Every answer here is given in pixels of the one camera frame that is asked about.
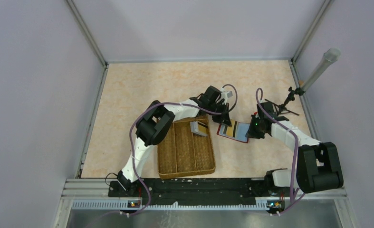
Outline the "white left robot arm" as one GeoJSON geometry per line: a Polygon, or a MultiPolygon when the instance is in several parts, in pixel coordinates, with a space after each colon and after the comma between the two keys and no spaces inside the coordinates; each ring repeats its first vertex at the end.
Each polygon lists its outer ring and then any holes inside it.
{"type": "Polygon", "coordinates": [[[140,179],[145,160],[154,146],[166,137],[173,122],[209,114],[224,119],[233,110],[228,107],[228,99],[238,97],[236,89],[225,90],[209,86],[204,93],[182,102],[153,101],[134,121],[129,131],[131,154],[126,165],[118,172],[120,191],[126,196],[137,192],[136,181],[140,179]]]}

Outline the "red leather card holder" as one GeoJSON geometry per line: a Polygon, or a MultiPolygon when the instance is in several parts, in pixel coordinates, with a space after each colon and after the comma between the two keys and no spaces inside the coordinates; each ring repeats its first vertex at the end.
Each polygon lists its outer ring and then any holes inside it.
{"type": "Polygon", "coordinates": [[[246,136],[249,130],[249,123],[242,123],[231,119],[231,126],[220,124],[217,135],[238,141],[240,143],[248,143],[249,139],[246,136]]]}

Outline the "gold credit card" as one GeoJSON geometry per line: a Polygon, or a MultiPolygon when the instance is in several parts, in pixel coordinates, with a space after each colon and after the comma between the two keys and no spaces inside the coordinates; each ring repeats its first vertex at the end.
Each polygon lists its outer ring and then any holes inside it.
{"type": "Polygon", "coordinates": [[[226,126],[226,125],[221,124],[219,127],[219,135],[233,137],[233,132],[234,132],[233,126],[226,126]]]}
{"type": "Polygon", "coordinates": [[[230,136],[235,138],[238,134],[239,122],[236,120],[231,121],[232,126],[230,127],[230,136]]]}

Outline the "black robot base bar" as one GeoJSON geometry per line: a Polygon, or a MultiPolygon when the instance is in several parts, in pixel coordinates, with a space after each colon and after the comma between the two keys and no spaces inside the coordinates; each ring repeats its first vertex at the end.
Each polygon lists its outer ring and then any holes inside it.
{"type": "Polygon", "coordinates": [[[289,196],[289,187],[277,187],[269,178],[145,178],[131,183],[129,190],[110,182],[108,196],[150,200],[152,206],[239,206],[255,205],[260,197],[289,196]]]}

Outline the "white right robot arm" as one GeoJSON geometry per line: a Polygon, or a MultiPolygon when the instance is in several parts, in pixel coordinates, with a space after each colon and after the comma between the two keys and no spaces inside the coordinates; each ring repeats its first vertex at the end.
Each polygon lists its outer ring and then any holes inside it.
{"type": "Polygon", "coordinates": [[[297,189],[313,193],[343,187],[344,178],[334,143],[306,135],[286,117],[278,116],[271,102],[258,103],[257,110],[251,116],[246,137],[263,139],[268,134],[293,152],[291,169],[266,173],[264,190],[268,195],[278,195],[283,187],[289,187],[292,194],[297,189]]]}

